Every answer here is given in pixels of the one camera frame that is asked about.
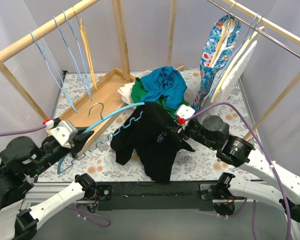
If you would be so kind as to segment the teal plastic hanger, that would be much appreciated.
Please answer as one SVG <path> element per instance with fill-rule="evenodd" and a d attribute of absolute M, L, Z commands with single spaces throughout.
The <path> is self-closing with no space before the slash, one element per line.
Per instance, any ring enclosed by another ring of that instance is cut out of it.
<path fill-rule="evenodd" d="M 140 112 L 138 117 L 132 117 L 131 120 L 129 120 L 129 122 L 127 124 L 120 125 L 116 131 L 109 132 L 106 135 L 106 139 L 98 141 L 98 138 L 101 136 L 101 134 L 103 134 L 105 131 L 107 131 L 108 127 L 112 124 L 113 120 L 111 120 L 111 119 L 115 120 L 121 112 L 124 112 L 128 109 L 132 109 L 132 108 L 136 108 L 136 107 L 140 107 L 140 106 L 144 106 L 144 105 L 145 105 L 145 102 L 133 103 L 133 104 L 118 108 L 117 110 L 114 110 L 113 112 L 109 113 L 106 116 L 101 115 L 100 120 L 93 123 L 91 126 L 89 126 L 87 128 L 87 130 L 84 131 L 84 133 L 86 133 L 86 132 L 94 130 L 94 134 L 91 136 L 91 139 L 89 139 L 86 143 L 87 148 L 83 149 L 82 153 L 78 154 L 79 155 L 78 157 L 73 157 L 70 164 L 65 168 L 63 168 L 63 163 L 64 163 L 66 157 L 61 158 L 59 160 L 59 162 L 57 163 L 57 171 L 56 171 L 57 175 L 61 175 L 65 171 L 72 168 L 75 165 L 76 161 L 83 160 L 86 157 L 87 153 L 91 153 L 91 152 L 95 151 L 99 145 L 103 145 L 103 144 L 109 142 L 111 137 L 118 135 L 122 129 L 127 129 L 132 125 L 132 123 L 139 121 L 142 118 L 143 111 Z"/>

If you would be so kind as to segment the black t shirt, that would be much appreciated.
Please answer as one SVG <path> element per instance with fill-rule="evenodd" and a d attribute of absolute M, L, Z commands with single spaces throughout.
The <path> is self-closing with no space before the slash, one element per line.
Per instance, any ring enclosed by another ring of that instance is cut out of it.
<path fill-rule="evenodd" d="M 176 123 L 162 106 L 146 102 L 137 107 L 124 124 L 132 117 L 138 118 L 141 111 L 141 119 L 113 136 L 110 147 L 115 151 L 115 161 L 121 165 L 125 165 L 133 151 L 136 151 L 145 174 L 157 183 L 167 184 L 170 182 L 176 155 L 181 150 L 171 143 L 167 131 L 168 127 L 175 127 Z"/>

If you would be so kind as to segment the teal t shirt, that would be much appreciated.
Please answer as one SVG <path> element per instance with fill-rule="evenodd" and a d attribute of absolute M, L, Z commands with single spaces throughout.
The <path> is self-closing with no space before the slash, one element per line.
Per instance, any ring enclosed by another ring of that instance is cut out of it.
<path fill-rule="evenodd" d="M 141 102 L 156 102 L 164 97 L 166 106 L 174 110 L 182 103 L 187 89 L 184 78 L 172 66 L 157 68 L 141 77 L 140 82 L 146 91 L 146 95 L 140 99 Z"/>

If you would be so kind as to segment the white t shirt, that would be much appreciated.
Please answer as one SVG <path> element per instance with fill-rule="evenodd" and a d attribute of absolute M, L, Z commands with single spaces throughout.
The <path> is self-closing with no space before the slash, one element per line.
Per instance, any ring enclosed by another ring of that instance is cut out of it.
<path fill-rule="evenodd" d="M 131 105 L 134 103 L 133 99 L 131 97 L 132 89 L 133 89 L 134 85 L 135 85 L 135 83 L 131 82 L 131 83 L 127 83 L 124 86 L 119 87 L 117 89 L 117 92 L 121 95 L 122 101 L 128 105 Z"/>

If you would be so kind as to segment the bright green t shirt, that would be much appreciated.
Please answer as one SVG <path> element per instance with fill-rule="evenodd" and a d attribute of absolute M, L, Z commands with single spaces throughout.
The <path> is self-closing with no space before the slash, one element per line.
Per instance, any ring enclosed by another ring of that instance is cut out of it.
<path fill-rule="evenodd" d="M 131 93 L 131 97 L 132 97 L 133 102 L 134 103 L 143 102 L 143 101 L 141 101 L 141 98 L 143 96 L 145 96 L 146 94 L 147 94 L 147 92 L 144 90 L 144 87 L 143 87 L 143 85 L 141 83 L 141 79 L 137 77 L 135 79 L 135 84 L 134 84 L 134 86 L 132 88 L 132 93 Z M 177 111 L 177 109 L 172 109 L 172 108 L 167 107 L 166 106 L 166 99 L 164 97 L 161 97 L 156 102 L 151 102 L 151 103 L 157 103 L 157 104 L 159 104 L 161 107 L 163 107 L 168 112 L 168 114 L 173 119 L 176 117 L 175 116 L 175 112 Z M 188 102 L 185 101 L 185 99 L 183 98 L 180 105 L 182 105 L 182 104 L 187 105 Z"/>

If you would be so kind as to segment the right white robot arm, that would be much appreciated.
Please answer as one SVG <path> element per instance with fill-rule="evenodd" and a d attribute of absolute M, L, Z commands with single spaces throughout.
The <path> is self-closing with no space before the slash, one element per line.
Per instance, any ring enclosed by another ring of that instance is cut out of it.
<path fill-rule="evenodd" d="M 206 117 L 203 123 L 192 119 L 186 127 L 177 123 L 169 127 L 175 140 L 193 139 L 215 151 L 222 162 L 264 181 L 261 184 L 224 172 L 216 184 L 202 190 L 201 194 L 212 199 L 230 196 L 254 199 L 283 210 L 300 223 L 300 177 L 275 162 L 268 163 L 264 154 L 243 138 L 230 134 L 229 128 L 216 115 Z"/>

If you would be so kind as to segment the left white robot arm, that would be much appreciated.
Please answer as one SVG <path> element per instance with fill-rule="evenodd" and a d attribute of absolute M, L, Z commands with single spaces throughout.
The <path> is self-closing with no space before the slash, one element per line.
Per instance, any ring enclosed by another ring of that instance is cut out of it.
<path fill-rule="evenodd" d="M 61 158 L 80 152 L 93 133 L 85 128 L 64 133 L 69 147 L 53 136 L 40 147 L 30 137 L 19 136 L 0 152 L 0 240 L 31 240 L 59 211 L 95 198 L 97 184 L 87 173 L 61 185 L 34 182 Z"/>

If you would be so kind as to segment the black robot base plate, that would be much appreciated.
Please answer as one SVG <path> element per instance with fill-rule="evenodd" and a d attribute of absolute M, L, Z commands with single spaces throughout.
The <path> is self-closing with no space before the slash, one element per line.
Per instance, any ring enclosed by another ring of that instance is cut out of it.
<path fill-rule="evenodd" d="M 213 201 L 200 191 L 215 185 L 216 180 L 99 182 L 101 199 L 98 211 L 112 210 L 177 210 L 212 211 Z"/>

